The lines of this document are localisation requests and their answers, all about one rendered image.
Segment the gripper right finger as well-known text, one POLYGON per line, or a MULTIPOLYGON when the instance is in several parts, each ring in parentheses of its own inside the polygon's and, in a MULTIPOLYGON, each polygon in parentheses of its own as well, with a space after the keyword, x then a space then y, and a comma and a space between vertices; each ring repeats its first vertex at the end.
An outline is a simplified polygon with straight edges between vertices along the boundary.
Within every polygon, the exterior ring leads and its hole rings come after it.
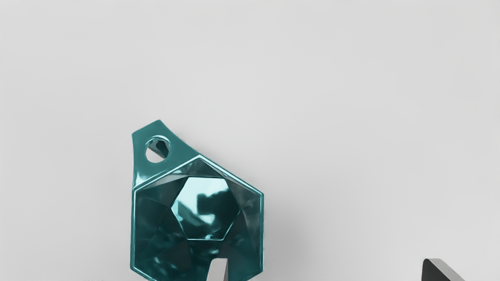
POLYGON ((423 260, 421 281, 465 281, 455 270, 439 258, 423 260))

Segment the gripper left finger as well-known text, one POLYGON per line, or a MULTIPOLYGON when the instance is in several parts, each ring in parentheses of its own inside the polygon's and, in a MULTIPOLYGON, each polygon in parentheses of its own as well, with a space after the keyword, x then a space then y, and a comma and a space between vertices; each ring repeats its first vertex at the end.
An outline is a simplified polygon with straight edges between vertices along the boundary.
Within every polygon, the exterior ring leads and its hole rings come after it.
POLYGON ((229 281, 226 258, 215 258, 211 261, 206 281, 229 281))

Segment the teal faceted mug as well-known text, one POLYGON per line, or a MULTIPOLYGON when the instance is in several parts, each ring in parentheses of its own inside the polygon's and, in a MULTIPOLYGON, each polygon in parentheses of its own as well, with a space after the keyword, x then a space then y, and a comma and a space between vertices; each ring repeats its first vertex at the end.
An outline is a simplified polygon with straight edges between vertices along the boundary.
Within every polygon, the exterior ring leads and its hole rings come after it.
POLYGON ((264 194, 177 137, 161 120, 132 134, 130 268, 148 281, 223 281, 264 270, 264 194))

